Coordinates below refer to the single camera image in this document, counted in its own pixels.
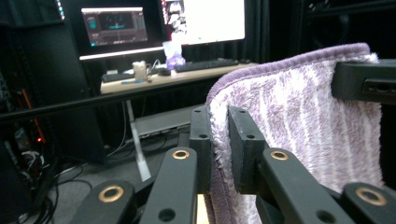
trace mouse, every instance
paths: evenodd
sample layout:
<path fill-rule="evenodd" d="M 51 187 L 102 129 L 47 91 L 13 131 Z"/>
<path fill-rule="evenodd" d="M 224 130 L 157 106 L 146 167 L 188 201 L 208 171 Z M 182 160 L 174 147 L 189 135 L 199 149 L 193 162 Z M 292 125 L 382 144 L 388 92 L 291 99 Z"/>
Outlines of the mouse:
<path fill-rule="evenodd" d="M 171 70 L 169 70 L 167 68 L 159 68 L 158 69 L 158 76 L 168 77 L 170 75 L 171 75 Z"/>
<path fill-rule="evenodd" d="M 249 59 L 241 59 L 239 60 L 240 63 L 251 63 Z"/>

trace floor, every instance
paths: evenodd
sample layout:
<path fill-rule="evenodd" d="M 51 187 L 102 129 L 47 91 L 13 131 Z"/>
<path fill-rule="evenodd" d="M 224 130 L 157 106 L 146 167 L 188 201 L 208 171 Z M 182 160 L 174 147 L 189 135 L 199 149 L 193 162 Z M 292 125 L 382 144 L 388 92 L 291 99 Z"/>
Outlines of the floor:
<path fill-rule="evenodd" d="M 146 155 L 148 168 L 152 175 L 156 175 L 161 167 L 165 152 L 177 145 L 179 130 L 174 129 L 143 138 L 142 149 Z M 84 198 L 91 192 L 91 188 L 107 180 L 124 180 L 134 186 L 141 183 L 135 162 L 134 146 L 128 144 L 117 153 L 109 156 L 108 165 L 77 164 L 60 173 L 58 188 L 49 191 L 49 198 L 56 203 L 52 221 L 49 223 L 71 223 Z M 198 196 L 198 224 L 208 223 L 205 203 L 202 195 Z M 35 223 L 38 215 L 28 218 L 22 217 L 20 223 Z"/>

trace keyboard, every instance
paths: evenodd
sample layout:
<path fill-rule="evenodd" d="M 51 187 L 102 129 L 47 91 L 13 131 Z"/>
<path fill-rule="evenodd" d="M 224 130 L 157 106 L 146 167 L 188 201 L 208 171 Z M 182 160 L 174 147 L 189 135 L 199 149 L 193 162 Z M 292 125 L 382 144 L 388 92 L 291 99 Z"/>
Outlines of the keyboard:
<path fill-rule="evenodd" d="M 104 83 L 107 82 L 113 82 L 113 81 L 120 81 L 128 78 L 134 78 L 134 74 L 128 74 L 128 73 L 118 73 L 118 74 L 111 74 L 111 75 L 103 75 L 102 76 L 102 81 Z"/>
<path fill-rule="evenodd" d="M 186 63 L 183 65 L 175 65 L 175 71 L 177 72 L 190 72 L 195 70 L 203 70 L 209 68 L 227 67 L 238 65 L 235 60 L 221 59 L 213 61 L 203 61 L 197 63 Z"/>

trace purple towel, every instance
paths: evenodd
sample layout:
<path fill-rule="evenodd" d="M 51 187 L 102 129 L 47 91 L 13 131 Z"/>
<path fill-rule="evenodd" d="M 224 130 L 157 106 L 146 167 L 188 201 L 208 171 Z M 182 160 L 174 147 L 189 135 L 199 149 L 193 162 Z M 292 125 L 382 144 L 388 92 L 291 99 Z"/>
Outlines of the purple towel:
<path fill-rule="evenodd" d="M 333 98 L 337 62 L 377 63 L 377 57 L 366 44 L 321 49 L 231 72 L 213 86 L 206 101 L 216 154 L 205 197 L 211 223 L 261 222 L 255 196 L 234 189 L 228 105 L 246 109 L 268 145 L 293 152 L 320 184 L 338 192 L 354 181 L 382 185 L 380 104 Z"/>

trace monitor screen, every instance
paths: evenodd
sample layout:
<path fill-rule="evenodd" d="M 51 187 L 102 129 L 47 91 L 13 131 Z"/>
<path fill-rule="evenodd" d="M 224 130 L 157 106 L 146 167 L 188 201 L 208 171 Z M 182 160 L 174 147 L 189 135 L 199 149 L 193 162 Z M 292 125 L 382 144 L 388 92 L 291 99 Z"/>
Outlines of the monitor screen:
<path fill-rule="evenodd" d="M 81 60 L 163 50 L 160 0 L 55 1 L 70 20 Z"/>
<path fill-rule="evenodd" d="M 245 38 L 244 0 L 161 0 L 168 38 L 182 45 Z"/>

